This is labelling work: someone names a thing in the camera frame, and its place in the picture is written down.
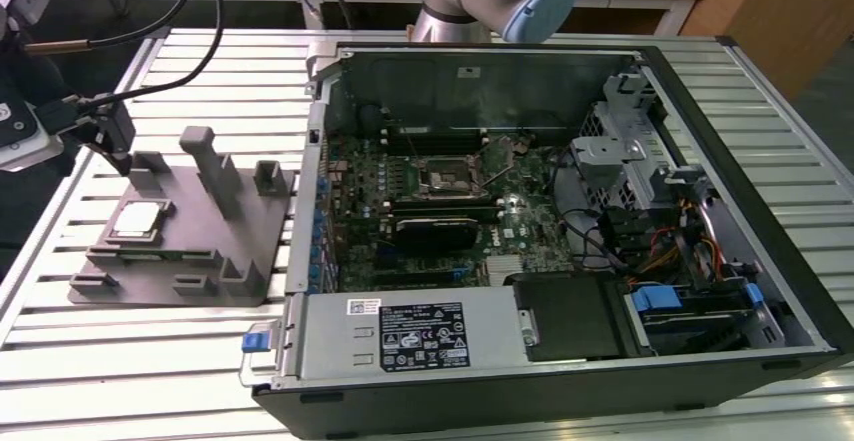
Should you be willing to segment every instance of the green circuit board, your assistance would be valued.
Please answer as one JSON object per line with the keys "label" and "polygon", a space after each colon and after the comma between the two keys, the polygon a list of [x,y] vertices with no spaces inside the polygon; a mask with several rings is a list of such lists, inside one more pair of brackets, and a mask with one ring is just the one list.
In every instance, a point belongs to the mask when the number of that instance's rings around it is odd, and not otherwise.
{"label": "green circuit board", "polygon": [[379,262],[383,253],[395,250],[393,243],[381,235],[387,229],[383,203],[404,199],[423,186],[424,166],[460,157],[389,156],[375,140],[341,138],[331,143],[339,292],[436,287],[412,282],[380,286],[376,277],[448,271],[459,276],[452,286],[488,286],[484,261],[496,255],[517,255],[525,272],[571,269],[568,243],[551,197],[543,193],[547,156],[553,149],[531,147],[523,155],[512,156],[517,141],[515,135],[489,135],[488,145],[468,157],[480,183],[507,169],[508,161],[513,166],[481,188],[495,203],[503,205],[503,211],[493,222],[477,225],[473,246],[440,255],[395,256],[392,266]]}

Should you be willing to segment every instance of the floor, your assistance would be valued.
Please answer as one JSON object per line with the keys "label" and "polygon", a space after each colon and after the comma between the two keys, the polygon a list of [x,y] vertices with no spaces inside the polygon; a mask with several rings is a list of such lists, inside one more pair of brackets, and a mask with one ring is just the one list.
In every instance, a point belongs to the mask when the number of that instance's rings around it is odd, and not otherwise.
{"label": "floor", "polygon": [[[132,31],[156,20],[168,10],[168,2],[129,2],[129,15],[121,16],[106,1],[62,1],[50,4],[38,25],[30,30],[38,41],[98,38]],[[393,5],[381,11],[371,5],[355,5],[356,24],[364,29],[401,29],[417,15],[417,7]],[[329,28],[343,28],[340,11],[324,6]],[[190,2],[176,17],[173,26],[209,27],[213,4]],[[229,2],[225,12],[228,28],[303,28],[296,3]],[[109,91],[136,52],[137,44],[106,51],[56,56],[54,62],[68,84],[80,92]],[[854,150],[848,149],[854,126],[854,43],[846,43],[836,57],[794,105],[827,142],[848,169],[854,170]],[[0,280],[14,260],[29,231],[38,220],[53,190],[61,180],[45,165],[20,173],[0,172]]]}

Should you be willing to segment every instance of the motherboard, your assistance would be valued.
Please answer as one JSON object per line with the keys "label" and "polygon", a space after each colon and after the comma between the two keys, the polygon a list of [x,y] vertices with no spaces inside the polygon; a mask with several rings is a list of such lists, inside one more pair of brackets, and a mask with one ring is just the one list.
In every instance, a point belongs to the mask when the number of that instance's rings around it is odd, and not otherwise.
{"label": "motherboard", "polygon": [[529,133],[383,134],[329,140],[339,292],[500,285],[571,269],[545,192],[553,147]]}

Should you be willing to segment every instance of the sticker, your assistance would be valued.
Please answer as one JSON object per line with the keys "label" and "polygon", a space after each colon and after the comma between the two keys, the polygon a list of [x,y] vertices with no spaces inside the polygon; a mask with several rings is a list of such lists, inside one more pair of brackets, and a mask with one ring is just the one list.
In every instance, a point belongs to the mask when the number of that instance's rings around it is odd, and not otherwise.
{"label": "sticker", "polygon": [[477,79],[480,77],[480,68],[471,66],[456,68],[456,77],[460,79]]}
{"label": "sticker", "polygon": [[352,314],[376,314],[383,304],[381,299],[348,299],[347,315]]}
{"label": "sticker", "polygon": [[387,373],[471,366],[463,303],[383,306],[379,322]]}

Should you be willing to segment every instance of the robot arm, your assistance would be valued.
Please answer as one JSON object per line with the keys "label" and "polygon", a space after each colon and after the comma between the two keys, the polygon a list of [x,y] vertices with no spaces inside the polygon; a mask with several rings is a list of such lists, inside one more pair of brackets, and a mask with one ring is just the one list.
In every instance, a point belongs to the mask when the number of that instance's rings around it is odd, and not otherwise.
{"label": "robot arm", "polygon": [[540,43],[557,30],[575,0],[424,0],[412,41]]}
{"label": "robot arm", "polygon": [[[56,157],[68,141],[97,152],[125,175],[136,133],[124,104],[89,108],[90,100],[68,88],[49,59],[24,50],[29,40],[21,27],[38,21],[46,3],[0,0],[0,171]],[[70,172],[70,166],[61,170]]]}

